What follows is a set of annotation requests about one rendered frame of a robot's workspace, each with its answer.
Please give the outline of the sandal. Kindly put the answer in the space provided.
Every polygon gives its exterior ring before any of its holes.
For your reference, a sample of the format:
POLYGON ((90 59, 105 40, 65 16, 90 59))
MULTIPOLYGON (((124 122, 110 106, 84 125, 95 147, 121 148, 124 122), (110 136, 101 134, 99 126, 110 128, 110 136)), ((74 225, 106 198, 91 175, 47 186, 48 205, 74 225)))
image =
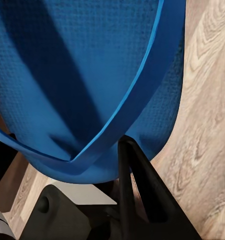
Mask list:
POLYGON ((0 0, 0 141, 54 180, 119 179, 118 140, 149 161, 174 129, 186 0, 0 0))

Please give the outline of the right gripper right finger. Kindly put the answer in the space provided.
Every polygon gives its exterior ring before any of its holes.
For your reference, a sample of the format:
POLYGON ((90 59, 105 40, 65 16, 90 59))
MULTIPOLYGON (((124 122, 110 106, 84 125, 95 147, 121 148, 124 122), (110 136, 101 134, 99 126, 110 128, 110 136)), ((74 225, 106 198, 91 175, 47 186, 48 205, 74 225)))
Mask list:
POLYGON ((202 240, 137 141, 118 140, 121 240, 202 240), (137 219, 133 173, 149 223, 137 219))

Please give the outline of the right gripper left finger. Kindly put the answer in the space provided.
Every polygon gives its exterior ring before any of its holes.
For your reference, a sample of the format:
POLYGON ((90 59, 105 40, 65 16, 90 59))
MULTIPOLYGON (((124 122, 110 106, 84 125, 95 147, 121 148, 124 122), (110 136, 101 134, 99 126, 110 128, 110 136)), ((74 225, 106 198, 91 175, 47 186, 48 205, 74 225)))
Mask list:
MULTIPOLYGON (((17 140, 14 133, 8 135, 17 140)), ((17 150, 0 141, 0 181, 7 172, 17 153, 17 150)))

